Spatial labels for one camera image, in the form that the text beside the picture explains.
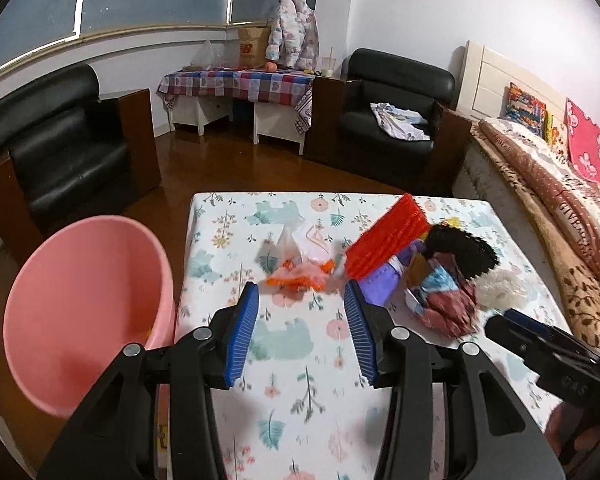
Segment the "person's right hand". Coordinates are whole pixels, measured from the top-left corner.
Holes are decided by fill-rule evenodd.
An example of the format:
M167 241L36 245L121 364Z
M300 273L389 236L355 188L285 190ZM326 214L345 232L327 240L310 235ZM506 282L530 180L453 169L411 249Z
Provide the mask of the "person's right hand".
M573 439L573 448L577 452L588 451L600 440L600 426L578 429L582 412L567 403L554 408L547 421L544 436L554 453L559 456L565 444Z

